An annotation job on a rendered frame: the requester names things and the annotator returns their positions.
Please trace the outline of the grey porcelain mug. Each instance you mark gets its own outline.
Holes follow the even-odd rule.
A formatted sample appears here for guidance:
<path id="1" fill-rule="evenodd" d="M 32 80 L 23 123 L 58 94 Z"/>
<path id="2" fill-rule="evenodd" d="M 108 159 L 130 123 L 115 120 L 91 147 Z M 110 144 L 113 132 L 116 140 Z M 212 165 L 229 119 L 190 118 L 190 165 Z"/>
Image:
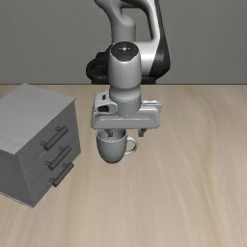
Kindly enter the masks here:
<path id="1" fill-rule="evenodd" d="M 127 142 L 131 141 L 134 146 L 127 150 Z M 118 163 L 125 155 L 133 154 L 138 148 L 135 138 L 128 136 L 125 129 L 113 129 L 109 136 L 105 129 L 96 132 L 96 145 L 100 157 L 107 163 Z"/>

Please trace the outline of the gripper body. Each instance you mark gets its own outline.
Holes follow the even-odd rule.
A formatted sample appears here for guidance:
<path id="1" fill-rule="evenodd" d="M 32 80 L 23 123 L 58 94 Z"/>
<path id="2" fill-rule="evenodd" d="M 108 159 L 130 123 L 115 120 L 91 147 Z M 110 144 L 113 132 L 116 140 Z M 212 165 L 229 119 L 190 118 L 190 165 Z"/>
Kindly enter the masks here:
<path id="1" fill-rule="evenodd" d="M 107 91 L 96 94 L 92 110 L 93 129 L 152 129 L 160 126 L 162 104 L 157 100 L 142 100 L 141 108 L 134 114 L 117 114 L 118 105 Z"/>

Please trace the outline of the grey cabinet with drawers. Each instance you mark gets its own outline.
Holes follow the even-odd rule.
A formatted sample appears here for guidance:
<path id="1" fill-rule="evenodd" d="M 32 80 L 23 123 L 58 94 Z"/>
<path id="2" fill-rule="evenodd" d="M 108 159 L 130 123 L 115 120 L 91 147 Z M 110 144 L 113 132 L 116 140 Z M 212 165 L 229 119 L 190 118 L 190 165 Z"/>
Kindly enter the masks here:
<path id="1" fill-rule="evenodd" d="M 79 153 L 73 97 L 22 84 L 0 98 L 0 194 L 35 206 Z"/>

